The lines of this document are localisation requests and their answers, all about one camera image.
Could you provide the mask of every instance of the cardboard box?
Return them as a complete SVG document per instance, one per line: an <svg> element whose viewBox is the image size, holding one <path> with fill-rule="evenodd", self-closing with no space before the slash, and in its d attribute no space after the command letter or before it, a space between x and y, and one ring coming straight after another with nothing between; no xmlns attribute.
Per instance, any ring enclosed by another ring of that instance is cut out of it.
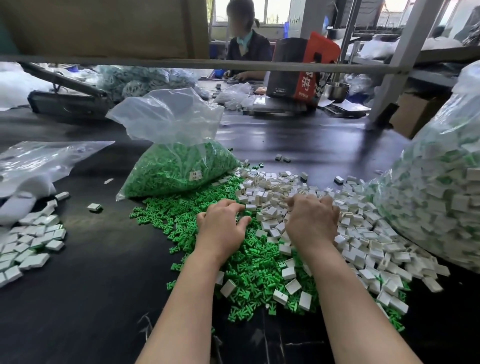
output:
<svg viewBox="0 0 480 364"><path fill-rule="evenodd" d="M449 97L450 95L422 97L415 94L402 94L397 102L399 108L390 119L390 124L396 132L412 139Z"/></svg>

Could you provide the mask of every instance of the metal pot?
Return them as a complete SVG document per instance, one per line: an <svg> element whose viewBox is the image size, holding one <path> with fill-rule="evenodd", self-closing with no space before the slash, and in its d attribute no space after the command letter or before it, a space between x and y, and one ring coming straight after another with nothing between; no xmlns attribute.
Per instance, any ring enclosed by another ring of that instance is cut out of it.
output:
<svg viewBox="0 0 480 364"><path fill-rule="evenodd" d="M335 103L343 102L348 95L350 85L343 82L329 82L325 85L324 95Z"/></svg>

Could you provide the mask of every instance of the cardboard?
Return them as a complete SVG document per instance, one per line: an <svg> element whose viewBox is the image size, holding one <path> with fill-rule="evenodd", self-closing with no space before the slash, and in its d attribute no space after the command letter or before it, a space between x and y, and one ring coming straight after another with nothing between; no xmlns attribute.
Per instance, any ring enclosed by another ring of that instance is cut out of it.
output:
<svg viewBox="0 0 480 364"><path fill-rule="evenodd" d="M24 55L209 59L205 1L3 0L0 18Z"/></svg>
<svg viewBox="0 0 480 364"><path fill-rule="evenodd" d="M450 95L422 98L414 94L402 94L398 98L398 110L390 119L393 129L412 139L435 116Z"/></svg>

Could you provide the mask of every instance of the label on bag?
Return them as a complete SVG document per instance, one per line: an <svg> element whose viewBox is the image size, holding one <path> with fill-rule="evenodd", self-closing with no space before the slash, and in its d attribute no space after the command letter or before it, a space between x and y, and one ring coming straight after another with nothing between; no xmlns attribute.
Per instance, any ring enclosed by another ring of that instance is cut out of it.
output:
<svg viewBox="0 0 480 364"><path fill-rule="evenodd" d="M201 180L202 178L201 170L194 170L193 172L190 172L190 181Z"/></svg>

